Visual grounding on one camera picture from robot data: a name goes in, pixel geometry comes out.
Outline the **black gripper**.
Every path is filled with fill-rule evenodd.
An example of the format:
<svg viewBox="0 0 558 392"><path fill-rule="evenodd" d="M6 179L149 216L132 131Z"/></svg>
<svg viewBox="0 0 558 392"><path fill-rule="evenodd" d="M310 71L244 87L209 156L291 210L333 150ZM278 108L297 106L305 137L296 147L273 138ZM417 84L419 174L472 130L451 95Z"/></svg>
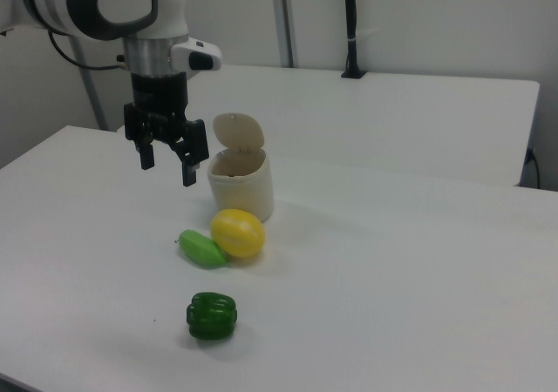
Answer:
<svg viewBox="0 0 558 392"><path fill-rule="evenodd" d="M133 74L132 88L133 102L124 106L125 136L134 143L141 168L154 167L154 139L172 143L181 162L183 186L192 186L200 163L207 159L207 134L201 119L186 120L186 74Z"/></svg>

